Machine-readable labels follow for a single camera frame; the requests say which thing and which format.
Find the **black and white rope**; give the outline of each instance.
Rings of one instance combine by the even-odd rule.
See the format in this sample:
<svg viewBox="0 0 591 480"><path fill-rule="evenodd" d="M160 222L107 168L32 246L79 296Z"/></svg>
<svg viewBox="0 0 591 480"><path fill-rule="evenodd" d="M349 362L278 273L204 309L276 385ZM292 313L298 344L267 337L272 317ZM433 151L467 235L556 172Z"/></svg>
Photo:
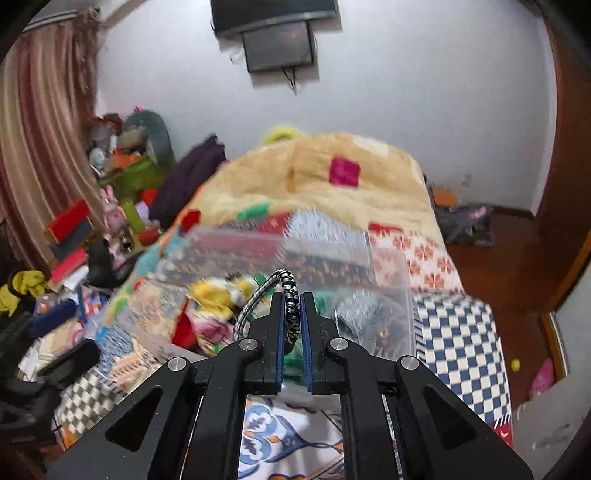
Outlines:
<svg viewBox="0 0 591 480"><path fill-rule="evenodd" d="M296 280L291 272L280 268L271 274L269 278L258 287L257 291L252 294L252 297L245 303L242 310L236 318L236 325L234 326L234 340L240 340L243 337L246 319L252 313L261 298L270 289L274 288L278 283L283 287L283 295L285 297L285 321L287 323L287 351L295 344L300 334L300 299L297 292Z"/></svg>

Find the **wooden floor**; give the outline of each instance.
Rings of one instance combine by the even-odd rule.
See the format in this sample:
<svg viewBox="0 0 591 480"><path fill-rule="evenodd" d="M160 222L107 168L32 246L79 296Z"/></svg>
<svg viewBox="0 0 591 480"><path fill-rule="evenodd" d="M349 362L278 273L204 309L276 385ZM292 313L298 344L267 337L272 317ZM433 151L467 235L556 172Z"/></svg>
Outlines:
<svg viewBox="0 0 591 480"><path fill-rule="evenodd" d="M556 289L549 251L535 233L532 220L493 215L495 245L490 248L449 245L466 292L491 305L509 375L512 408L528 400L542 362L550 357L538 312ZM521 369L514 373L514 358Z"/></svg>

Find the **bed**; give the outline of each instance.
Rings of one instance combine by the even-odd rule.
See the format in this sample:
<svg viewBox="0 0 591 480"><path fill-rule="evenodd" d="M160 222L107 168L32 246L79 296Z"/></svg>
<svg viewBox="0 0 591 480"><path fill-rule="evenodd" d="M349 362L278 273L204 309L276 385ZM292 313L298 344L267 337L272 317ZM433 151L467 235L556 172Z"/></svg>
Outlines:
<svg viewBox="0 0 591 480"><path fill-rule="evenodd" d="M511 445L511 402L493 315L463 290L420 167L388 144L345 133L261 147L222 168L196 192L103 312L108 344L120 345L103 352L101 365L84 381L101 389L92 415L80 413L89 408L81 407L84 391L74 386L62 415L64 429L74 438L161 365L163 359L122 325L130 317L150 317L151 325L166 328L178 316L185 291L159 274L183 244L178 226L190 210L201 211L203 225L285 236L310 235L309 225L293 227L294 218L320 218L325 223L312 221L316 235L330 236L333 228L341 228L346 230L332 235L362 232L372 247L401 251L413 289L417 356ZM388 282L387 261L376 267L378 274ZM249 398L239 478L342 478L338 407L293 398Z"/></svg>

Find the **striped curtain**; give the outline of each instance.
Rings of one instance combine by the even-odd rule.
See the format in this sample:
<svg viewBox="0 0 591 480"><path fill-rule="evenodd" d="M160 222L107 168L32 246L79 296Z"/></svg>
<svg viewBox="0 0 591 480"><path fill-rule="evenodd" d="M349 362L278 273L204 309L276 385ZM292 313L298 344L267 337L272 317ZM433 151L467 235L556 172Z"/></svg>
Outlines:
<svg viewBox="0 0 591 480"><path fill-rule="evenodd" d="M85 199L102 225L86 155L99 27L85 13L32 30L0 65L0 218L15 255L45 272L55 264L45 229L59 213Z"/></svg>

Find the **metal screw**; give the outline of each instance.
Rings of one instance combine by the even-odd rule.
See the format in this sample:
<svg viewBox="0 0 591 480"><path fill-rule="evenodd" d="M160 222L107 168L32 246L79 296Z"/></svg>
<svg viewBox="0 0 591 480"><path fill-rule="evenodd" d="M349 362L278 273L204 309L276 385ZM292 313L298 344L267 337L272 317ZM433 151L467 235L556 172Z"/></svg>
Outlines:
<svg viewBox="0 0 591 480"><path fill-rule="evenodd" d="M349 342L344 338L337 337L330 341L330 346L335 350L345 350L349 346Z"/></svg>
<svg viewBox="0 0 591 480"><path fill-rule="evenodd" d="M254 350L258 346L258 342L254 338L245 338L240 341L240 348L245 352Z"/></svg>
<svg viewBox="0 0 591 480"><path fill-rule="evenodd" d="M414 356L407 355L402 357L400 365L402 365L403 368L406 368L406 370L415 370L418 367L418 359Z"/></svg>
<svg viewBox="0 0 591 480"><path fill-rule="evenodd" d="M168 361L167 365L168 368L171 369L173 372L178 372L187 366L187 361L180 356L176 356L174 358L171 358Z"/></svg>

